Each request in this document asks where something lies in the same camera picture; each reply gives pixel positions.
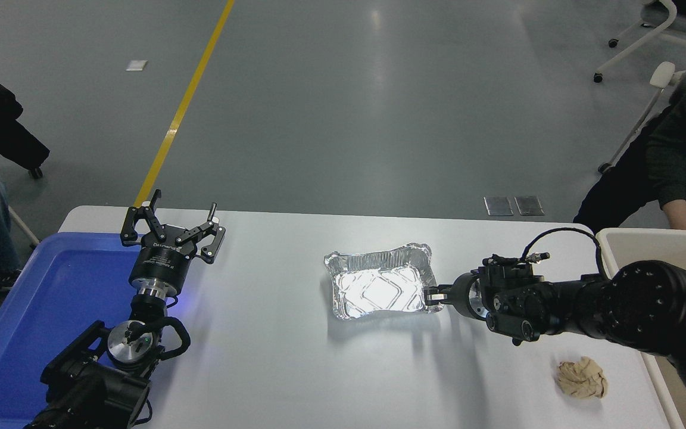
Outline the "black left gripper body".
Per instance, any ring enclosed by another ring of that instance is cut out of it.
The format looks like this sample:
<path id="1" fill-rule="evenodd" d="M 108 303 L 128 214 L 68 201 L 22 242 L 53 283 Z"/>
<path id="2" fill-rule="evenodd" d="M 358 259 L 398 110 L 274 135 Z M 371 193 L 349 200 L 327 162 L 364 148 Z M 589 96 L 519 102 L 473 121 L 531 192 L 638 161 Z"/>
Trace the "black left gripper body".
<path id="1" fill-rule="evenodd" d="M 177 246 L 176 242 L 160 243 L 155 237 L 144 237 L 129 283 L 137 290 L 146 281 L 157 281 L 172 290 L 182 290 L 196 253 L 197 247 L 193 243 Z"/>

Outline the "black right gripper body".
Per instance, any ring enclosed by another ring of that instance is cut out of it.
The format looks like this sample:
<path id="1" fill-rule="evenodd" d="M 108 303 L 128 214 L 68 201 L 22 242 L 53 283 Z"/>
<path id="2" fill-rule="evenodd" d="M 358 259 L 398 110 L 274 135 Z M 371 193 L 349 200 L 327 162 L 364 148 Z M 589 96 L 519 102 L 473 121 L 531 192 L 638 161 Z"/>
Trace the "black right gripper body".
<path id="1" fill-rule="evenodd" d="M 479 277 L 473 272 L 460 275 L 451 287 L 450 302 L 460 315 L 481 318 L 481 291 Z"/>

